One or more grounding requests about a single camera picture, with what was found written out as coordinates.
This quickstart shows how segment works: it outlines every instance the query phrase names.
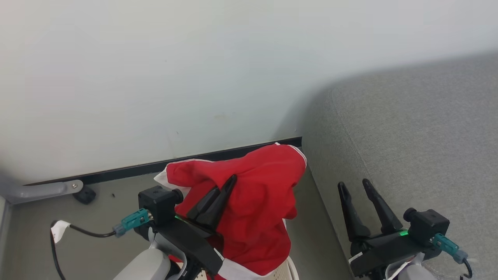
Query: mesh basket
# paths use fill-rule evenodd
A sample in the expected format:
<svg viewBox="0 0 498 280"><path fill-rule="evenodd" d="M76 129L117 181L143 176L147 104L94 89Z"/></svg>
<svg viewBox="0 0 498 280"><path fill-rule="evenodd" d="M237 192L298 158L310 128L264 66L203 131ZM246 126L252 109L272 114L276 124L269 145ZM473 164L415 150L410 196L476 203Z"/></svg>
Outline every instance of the mesh basket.
<svg viewBox="0 0 498 280"><path fill-rule="evenodd" d="M202 271L199 276L197 276L198 280L206 280L206 273ZM297 276L296 266L294 266L294 262L290 257L287 257L287 260L284 261L275 271L268 275L263 280L299 280Z"/></svg>

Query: black knob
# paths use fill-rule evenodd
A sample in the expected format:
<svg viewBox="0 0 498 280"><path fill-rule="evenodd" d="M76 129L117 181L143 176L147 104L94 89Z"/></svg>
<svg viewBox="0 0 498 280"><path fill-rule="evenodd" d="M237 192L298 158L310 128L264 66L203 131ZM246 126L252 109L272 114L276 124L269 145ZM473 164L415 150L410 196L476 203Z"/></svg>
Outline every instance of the black knob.
<svg viewBox="0 0 498 280"><path fill-rule="evenodd" d="M408 208L405 213L403 214L403 219L407 222L411 222L411 218L413 217L413 214L415 214L417 210L415 208Z"/></svg>
<svg viewBox="0 0 498 280"><path fill-rule="evenodd" d="M173 189L172 192L175 194L175 204L180 204L183 202L183 193L179 189Z"/></svg>

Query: white wall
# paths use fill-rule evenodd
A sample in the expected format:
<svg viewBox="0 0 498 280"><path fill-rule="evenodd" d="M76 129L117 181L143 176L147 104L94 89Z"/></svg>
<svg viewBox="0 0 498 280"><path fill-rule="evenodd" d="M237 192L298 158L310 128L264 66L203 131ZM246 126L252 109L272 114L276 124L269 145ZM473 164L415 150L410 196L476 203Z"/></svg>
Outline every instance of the white wall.
<svg viewBox="0 0 498 280"><path fill-rule="evenodd" d="M311 93L498 47L495 0L0 0L0 167L25 183L300 135Z"/></svg>

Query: rubber foot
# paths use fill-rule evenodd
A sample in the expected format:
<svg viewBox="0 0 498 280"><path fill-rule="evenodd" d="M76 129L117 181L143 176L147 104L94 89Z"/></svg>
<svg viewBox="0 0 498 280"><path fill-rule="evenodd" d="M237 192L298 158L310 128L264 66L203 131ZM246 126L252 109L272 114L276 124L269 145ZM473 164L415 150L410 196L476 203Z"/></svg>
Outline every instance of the rubber foot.
<svg viewBox="0 0 498 280"><path fill-rule="evenodd" d="M79 191L77 193L73 193L73 196L79 202L81 202L85 205L88 205L88 204L90 204L90 202L94 201L97 194L89 187L83 185L83 188L81 189L81 191Z"/></svg>

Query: white label tag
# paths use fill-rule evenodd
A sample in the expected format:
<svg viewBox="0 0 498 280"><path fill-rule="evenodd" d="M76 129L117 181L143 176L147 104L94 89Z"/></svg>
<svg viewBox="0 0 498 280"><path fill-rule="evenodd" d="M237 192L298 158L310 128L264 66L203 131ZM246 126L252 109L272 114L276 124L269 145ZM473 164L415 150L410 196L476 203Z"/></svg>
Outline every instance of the white label tag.
<svg viewBox="0 0 498 280"><path fill-rule="evenodd" d="M361 257L363 255L363 252L359 252L358 254L352 256L350 259L349 259L349 264L351 264L352 261L356 260L357 258Z"/></svg>
<svg viewBox="0 0 498 280"><path fill-rule="evenodd" d="M70 223L64 221L57 221L55 225L50 229L52 231L52 237L54 238L54 243L57 244L62 239L62 235Z"/></svg>

